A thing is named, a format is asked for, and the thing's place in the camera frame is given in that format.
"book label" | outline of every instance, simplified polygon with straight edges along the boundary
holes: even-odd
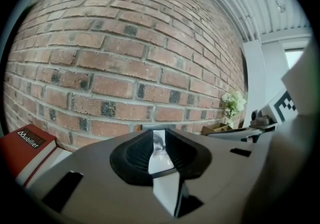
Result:
[[[45,139],[39,137],[38,135],[34,134],[27,128],[24,128],[21,131],[18,131],[17,134],[20,138],[22,138],[26,143],[28,143],[32,148],[37,149],[43,143],[45,143]]]

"window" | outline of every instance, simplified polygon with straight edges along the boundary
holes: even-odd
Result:
[[[300,59],[303,52],[303,49],[288,50],[285,52],[289,69],[291,69],[295,65],[295,63]]]

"red book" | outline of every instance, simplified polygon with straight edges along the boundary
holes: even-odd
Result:
[[[18,184],[24,185],[56,149],[55,137],[33,124],[0,138],[0,150]]]

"white ceiling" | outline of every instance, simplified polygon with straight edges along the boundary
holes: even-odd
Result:
[[[244,42],[309,37],[310,23],[297,0],[215,0]]]

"cardboard box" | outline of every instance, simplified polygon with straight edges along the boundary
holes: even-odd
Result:
[[[202,127],[201,135],[206,136],[209,133],[232,130],[232,128],[224,123],[209,125]]]

